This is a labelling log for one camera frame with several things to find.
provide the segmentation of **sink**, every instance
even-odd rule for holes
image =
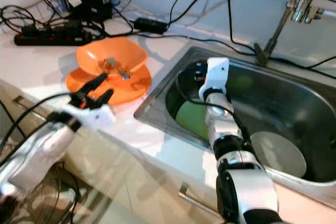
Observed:
[[[211,151],[204,135],[175,120],[186,101],[174,83],[178,72],[209,57],[224,55],[192,47],[137,109],[135,118]],[[182,72],[179,80],[189,97],[198,98],[193,71]],[[274,132],[303,154],[307,162],[303,177],[266,167],[272,179],[336,209],[336,89],[230,58],[227,90],[235,113],[251,134]]]

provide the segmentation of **chrome faucet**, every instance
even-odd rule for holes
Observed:
[[[268,40],[264,50],[262,50],[257,43],[254,44],[257,55],[256,64],[260,66],[267,65],[268,60],[278,43],[279,35],[290,16],[293,22],[304,22],[308,24],[313,19],[320,19],[323,13],[330,13],[330,11],[326,11],[322,8],[311,6],[311,2],[312,0],[290,0],[287,3],[286,10],[282,15],[277,29],[275,30],[273,36]]]

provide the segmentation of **orange plate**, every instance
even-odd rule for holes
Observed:
[[[83,85],[94,79],[92,76],[82,69],[77,68],[66,79],[66,86],[71,92],[78,91]],[[125,102],[131,102],[139,97],[145,95],[152,83],[151,74],[147,67],[143,65],[135,75],[129,80],[105,80],[98,88],[89,93],[89,97],[98,98],[104,94],[108,89],[113,89],[114,93],[109,101],[109,105],[118,105]]]
[[[142,47],[125,37],[102,39],[78,47],[76,57],[79,67],[94,76],[103,73],[105,59],[114,58],[117,68],[133,73],[141,68],[148,58]],[[115,69],[110,69],[108,74],[110,78],[119,75]]]

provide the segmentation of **drawer handle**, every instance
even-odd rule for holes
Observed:
[[[13,99],[13,103],[15,103],[16,105],[18,105],[21,108],[24,108],[25,110],[29,109],[29,107],[27,105],[25,105],[25,103],[30,103],[32,106],[34,105],[32,102],[30,102],[29,100],[25,99],[24,97],[22,97],[21,95],[18,95],[18,97],[16,97],[15,99]],[[36,112],[35,110],[31,111],[31,113],[36,116],[37,118],[46,121],[46,116],[43,116],[42,114]]]
[[[189,185],[186,182],[183,182],[182,185],[181,185],[180,191],[178,191],[178,196],[180,196],[181,198],[190,202],[194,206],[203,209],[204,211],[208,212],[209,214],[212,214],[212,215],[214,215],[216,217],[219,217],[221,219],[223,218],[216,210],[214,210],[214,209],[202,204],[198,200],[193,199],[192,197],[188,196],[187,195],[188,188],[189,188]]]

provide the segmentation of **white countertop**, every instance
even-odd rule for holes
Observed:
[[[107,24],[108,28],[120,29],[118,21]],[[148,39],[131,36],[132,41],[143,47],[149,60],[146,63],[151,76],[151,91],[166,76],[191,45],[200,45],[214,51],[227,52],[215,45],[189,42],[187,39],[164,38]],[[78,67],[76,47],[17,47],[13,35],[0,35],[0,81],[10,95],[18,95],[38,101],[51,94],[67,91],[65,78],[69,72]],[[252,61],[252,58],[238,56],[232,52],[228,55]],[[271,68],[280,65],[270,64]],[[336,86],[335,81],[316,73],[298,71],[292,67],[281,67],[282,71],[294,74],[306,74],[308,78]],[[181,141],[154,127],[137,121],[133,114],[145,97],[113,109],[117,122],[102,134],[113,143],[127,148],[132,154],[141,157],[170,172],[178,173],[197,182],[215,188],[217,170],[212,153]],[[50,101],[48,105],[57,107],[66,99]],[[293,223],[336,223],[336,211],[294,191],[277,185],[280,202],[280,215]]]

